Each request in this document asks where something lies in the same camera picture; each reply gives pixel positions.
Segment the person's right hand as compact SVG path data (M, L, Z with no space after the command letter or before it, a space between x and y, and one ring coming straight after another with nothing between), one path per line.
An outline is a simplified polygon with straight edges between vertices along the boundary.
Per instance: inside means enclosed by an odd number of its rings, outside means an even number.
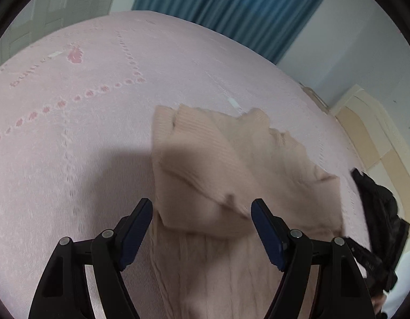
M386 299L387 299L387 296L384 293L380 293L371 298L371 303L372 303L372 307L373 307L375 315L381 312L382 306L384 305Z

